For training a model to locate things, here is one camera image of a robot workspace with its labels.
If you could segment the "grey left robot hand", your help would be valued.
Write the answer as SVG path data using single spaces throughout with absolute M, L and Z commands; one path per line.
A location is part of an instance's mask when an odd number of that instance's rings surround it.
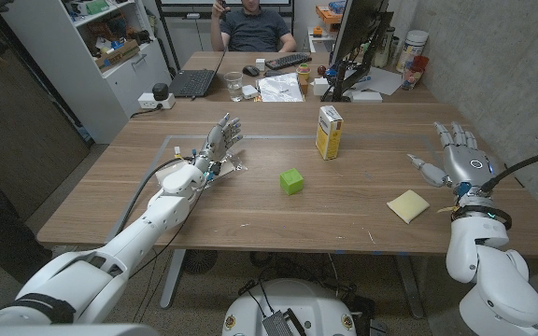
M 230 119 L 227 113 L 210 131 L 193 165 L 201 172 L 209 170 L 212 162 L 220 161 L 236 142 L 243 138 L 240 133 L 240 118 Z

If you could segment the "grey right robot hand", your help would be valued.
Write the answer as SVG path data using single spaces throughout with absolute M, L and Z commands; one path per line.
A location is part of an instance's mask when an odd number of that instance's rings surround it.
M 411 164 L 420 171 L 429 185 L 456 188 L 466 182 L 474 187 L 482 186 L 494 177 L 487 154 L 478 148 L 471 132 L 464 131 L 457 122 L 451 123 L 452 132 L 439 122 L 433 125 L 440 136 L 444 169 L 408 154 Z

